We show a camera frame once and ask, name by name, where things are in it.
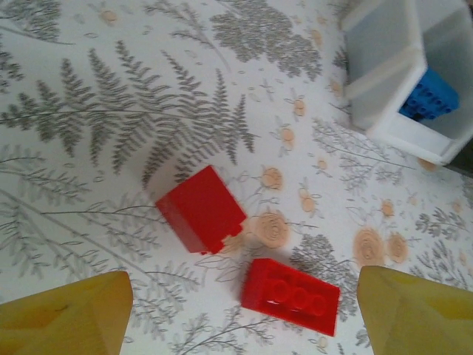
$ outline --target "blue block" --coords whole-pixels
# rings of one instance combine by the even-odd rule
[[[428,68],[399,112],[416,121],[419,117],[433,120],[458,107],[457,92],[434,70]]]

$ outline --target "red lego brick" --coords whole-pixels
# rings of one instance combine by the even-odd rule
[[[212,166],[171,190],[156,207],[191,253],[218,253],[222,240],[238,235],[246,219]]]
[[[272,259],[256,259],[243,286],[242,307],[330,335],[340,288]]]

